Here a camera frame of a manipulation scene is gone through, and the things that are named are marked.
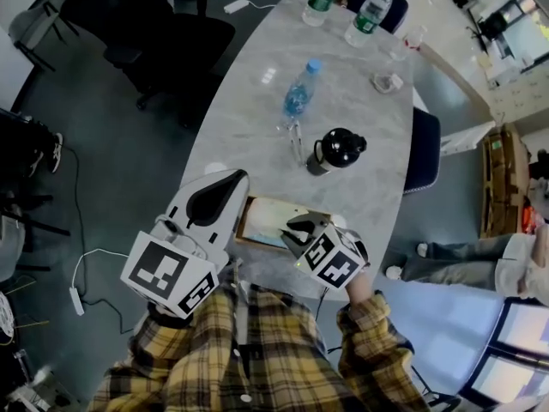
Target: jeans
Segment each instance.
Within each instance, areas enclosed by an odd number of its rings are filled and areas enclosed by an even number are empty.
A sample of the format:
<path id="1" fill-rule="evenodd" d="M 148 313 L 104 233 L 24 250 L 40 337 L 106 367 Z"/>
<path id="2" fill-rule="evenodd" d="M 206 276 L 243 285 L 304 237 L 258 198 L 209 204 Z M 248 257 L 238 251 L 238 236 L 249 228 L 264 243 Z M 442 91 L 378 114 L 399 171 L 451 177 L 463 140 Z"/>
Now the jeans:
<path id="1" fill-rule="evenodd" d="M 427 257 L 414 255 L 402 269 L 403 281 L 462 284 L 496 291 L 496 266 L 512 235 L 479 239 L 474 243 L 430 243 Z"/>

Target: table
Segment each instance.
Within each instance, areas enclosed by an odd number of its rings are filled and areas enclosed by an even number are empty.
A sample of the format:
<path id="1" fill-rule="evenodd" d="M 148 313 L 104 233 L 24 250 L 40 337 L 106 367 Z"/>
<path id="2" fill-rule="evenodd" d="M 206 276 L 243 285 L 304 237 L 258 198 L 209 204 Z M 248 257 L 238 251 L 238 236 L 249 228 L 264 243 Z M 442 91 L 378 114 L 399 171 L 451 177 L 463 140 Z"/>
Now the table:
<path id="1" fill-rule="evenodd" d="M 407 60 L 394 62 L 383 52 L 398 40 L 382 29 L 373 35 L 379 46 L 374 53 L 348 45 L 343 34 L 353 14 L 346 9 L 333 7 L 322 27 L 305 25 L 300 15 L 306 1 L 282 0 L 251 35 L 208 110 L 183 183 L 202 176 L 208 165 L 222 163 L 248 172 L 251 194 L 341 215 L 362 236 L 373 279 L 389 243 L 407 173 L 412 66 Z M 323 69 L 301 120 L 306 151 L 338 126 L 368 141 L 367 151 L 353 166 L 319 178 L 297 166 L 287 134 L 277 130 L 286 91 L 310 58 L 321 59 Z M 395 94 L 381 95 L 369 77 L 388 69 L 405 85 Z M 320 284 L 293 267 L 289 253 L 243 245 L 232 251 L 244 260 L 243 279 L 311 298 L 322 292 Z M 345 292 L 327 295 L 346 297 Z"/>

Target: yellow plaid shirt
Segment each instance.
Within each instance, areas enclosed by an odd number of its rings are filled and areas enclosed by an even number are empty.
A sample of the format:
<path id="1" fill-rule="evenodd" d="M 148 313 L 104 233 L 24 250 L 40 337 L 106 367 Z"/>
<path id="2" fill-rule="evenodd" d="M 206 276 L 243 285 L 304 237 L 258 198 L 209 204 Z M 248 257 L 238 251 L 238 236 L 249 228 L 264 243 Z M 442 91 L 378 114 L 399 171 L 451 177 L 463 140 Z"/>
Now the yellow plaid shirt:
<path id="1" fill-rule="evenodd" d="M 248 374 L 238 352 L 238 292 L 223 282 L 190 322 L 149 315 L 136 326 L 128 360 L 107 371 L 91 411 L 428 410 L 405 365 L 413 355 L 376 294 L 340 310 L 339 373 L 311 311 L 292 296 L 248 292 Z"/>

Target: floor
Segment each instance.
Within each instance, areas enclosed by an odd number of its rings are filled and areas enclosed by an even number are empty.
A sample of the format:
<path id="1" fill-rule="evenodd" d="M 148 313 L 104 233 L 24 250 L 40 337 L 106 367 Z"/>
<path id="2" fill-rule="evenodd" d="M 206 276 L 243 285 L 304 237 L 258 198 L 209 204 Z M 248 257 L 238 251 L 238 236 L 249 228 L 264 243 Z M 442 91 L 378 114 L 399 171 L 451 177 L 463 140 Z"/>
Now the floor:
<path id="1" fill-rule="evenodd" d="M 222 7 L 234 0 L 211 1 L 210 15 L 223 18 Z M 188 9 L 185 4 L 177 6 L 179 10 Z M 232 18 L 241 33 L 227 58 L 218 65 L 219 75 L 228 69 L 238 45 L 245 42 L 253 26 L 265 15 L 252 8 L 246 11 Z M 103 303 L 87 307 L 85 316 L 75 315 L 69 283 L 83 250 L 75 187 L 84 221 L 84 250 L 103 247 L 128 252 L 136 231 L 151 228 L 155 216 L 164 210 L 178 188 L 215 85 L 199 100 L 196 117 L 185 117 L 193 125 L 184 129 L 178 120 L 186 110 L 181 111 L 175 99 L 159 96 L 145 112 L 138 112 L 136 91 L 122 73 L 101 57 L 102 44 L 85 32 L 80 38 L 66 30 L 63 35 L 67 45 L 48 35 L 39 46 L 38 52 L 57 71 L 37 75 L 21 110 L 62 132 L 66 145 L 77 154 L 78 179 L 76 159 L 64 151 L 58 172 L 51 175 L 41 167 L 33 183 L 36 193 L 55 197 L 53 203 L 34 211 L 33 217 L 67 228 L 72 236 L 35 232 L 35 251 L 25 254 L 21 263 L 49 265 L 52 272 L 34 274 L 37 284 L 14 294 L 14 301 L 19 313 L 50 320 L 47 326 L 21 331 L 21 343 L 33 370 L 49 366 L 65 388 L 86 403 L 107 367 L 125 357 L 128 335 L 119 334 L 117 314 Z M 478 123 L 465 94 L 421 57 L 416 58 L 414 77 L 426 106 L 440 118 L 443 134 Z M 391 241 L 391 248 L 399 253 L 388 253 L 386 261 L 401 260 L 402 253 L 410 252 L 422 239 L 475 239 L 480 198 L 480 152 L 444 158 L 438 182 L 430 190 L 404 197 Z M 123 328 L 127 329 L 141 317 L 145 303 L 120 282 L 123 263 L 122 258 L 102 253 L 88 257 L 85 299 L 107 298 L 123 314 Z M 84 275 L 81 270 L 76 279 L 80 289 L 84 288 Z M 381 276 L 376 281 L 388 295 L 395 314 L 408 308 L 408 302 L 399 299 L 398 288 L 394 287 L 399 284 Z M 317 301 L 308 303 L 316 309 Z M 319 317 L 329 347 L 340 341 L 333 328 L 339 308 L 326 302 Z M 337 353 L 332 354 L 333 361 L 336 356 Z"/>

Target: sleeve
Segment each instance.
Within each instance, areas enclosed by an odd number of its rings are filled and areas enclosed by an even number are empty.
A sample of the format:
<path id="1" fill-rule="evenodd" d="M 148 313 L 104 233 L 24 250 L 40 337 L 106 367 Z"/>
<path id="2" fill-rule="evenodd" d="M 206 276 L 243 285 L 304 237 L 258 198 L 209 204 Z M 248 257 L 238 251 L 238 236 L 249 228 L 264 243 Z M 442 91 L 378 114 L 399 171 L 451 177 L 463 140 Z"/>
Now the sleeve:
<path id="1" fill-rule="evenodd" d="M 412 344 L 390 323 L 389 313 L 381 292 L 340 310 L 341 376 L 372 410 L 429 410 L 407 374 Z"/>
<path id="2" fill-rule="evenodd" d="M 162 390 L 168 375 L 190 350 L 192 319 L 161 315 L 149 304 L 148 315 L 130 338 L 128 359 L 106 372 L 88 410 L 163 410 Z"/>

